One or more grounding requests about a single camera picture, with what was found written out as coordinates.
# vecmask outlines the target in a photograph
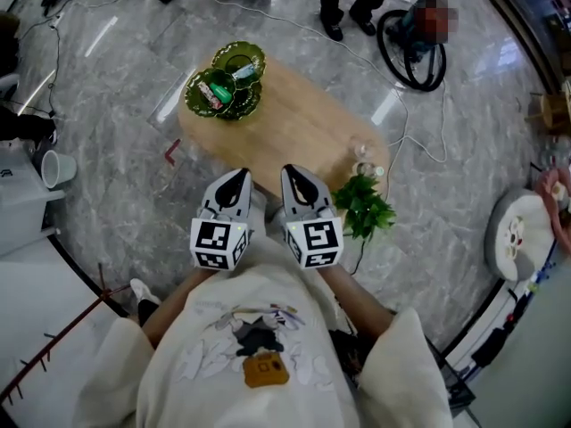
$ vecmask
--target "gray marble floor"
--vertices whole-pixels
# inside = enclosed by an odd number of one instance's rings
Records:
[[[22,30],[41,21],[39,2],[22,0]],[[76,178],[53,211],[59,239],[96,277],[138,276],[160,296],[186,275],[191,217],[203,189],[228,167],[182,136],[173,97],[206,56],[235,39],[259,44],[323,87],[349,110],[396,140],[407,112],[394,98],[395,80],[373,37],[345,17],[346,44],[371,60],[382,78],[345,48],[285,21],[208,0],[76,0],[62,15],[59,72],[53,90],[60,152],[73,155]],[[319,0],[227,0],[322,30]],[[398,221],[366,248],[356,277],[386,305],[414,306],[426,334],[448,343],[477,309],[495,280],[483,260],[492,206],[523,185],[537,153],[524,122],[529,92],[541,84],[523,50],[488,0],[449,0],[459,9],[459,31],[447,46],[446,92],[404,91],[409,132],[437,163],[406,141],[391,173],[390,202]],[[342,0],[348,9],[352,0]],[[374,18],[394,8],[386,0]],[[115,21],[92,50],[97,34]],[[56,34],[33,29],[21,46],[19,99],[55,68]],[[35,105],[48,107],[47,92]],[[171,167],[164,152],[177,138]],[[343,263],[353,268],[359,243],[348,242]],[[132,307],[131,299],[120,300]]]

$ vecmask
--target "small potted plant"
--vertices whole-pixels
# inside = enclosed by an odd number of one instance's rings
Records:
[[[347,211],[344,227],[351,229],[353,239],[370,240],[375,228],[386,229],[394,224],[396,214],[374,189],[376,184],[374,177],[359,174],[332,192],[335,206]]]

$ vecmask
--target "green leaf-shaped plate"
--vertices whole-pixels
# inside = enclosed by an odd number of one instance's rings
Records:
[[[246,41],[235,41],[220,49],[212,59],[212,67],[232,74],[251,63],[254,73],[248,78],[236,80],[237,89],[246,89],[260,81],[266,69],[266,54],[257,45]]]
[[[209,86],[211,83],[215,83],[224,87],[230,94],[232,94],[232,101],[222,104],[222,107],[219,110],[215,110],[211,107],[209,101],[198,88],[198,83],[201,81],[203,81],[206,86]],[[188,82],[185,95],[186,106],[188,106],[188,109],[198,116],[211,118],[227,111],[228,108],[230,108],[234,101],[235,93],[236,83],[229,74],[218,68],[208,68],[196,73]]]
[[[260,98],[261,84],[259,82],[252,84],[250,88],[236,90],[232,106],[226,112],[219,114],[218,117],[225,120],[245,118],[256,111]]]

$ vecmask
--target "sleeve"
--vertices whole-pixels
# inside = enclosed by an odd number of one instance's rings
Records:
[[[382,428],[452,428],[444,380],[414,309],[402,311],[368,354],[360,403]]]
[[[138,387],[153,354],[139,325],[115,320],[79,393],[73,426],[119,426],[134,419]]]

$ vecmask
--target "oval wooden table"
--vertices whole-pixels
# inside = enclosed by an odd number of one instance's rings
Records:
[[[282,195],[280,172],[287,163],[312,171],[332,192],[341,188],[357,161],[355,138],[368,142],[371,161],[388,170],[388,148],[372,124],[275,59],[267,57],[266,63],[258,108],[236,122],[195,115],[186,107],[183,87],[178,121],[185,134],[233,169],[248,168],[254,182],[277,197]],[[385,187],[386,175],[379,179],[379,192]]]

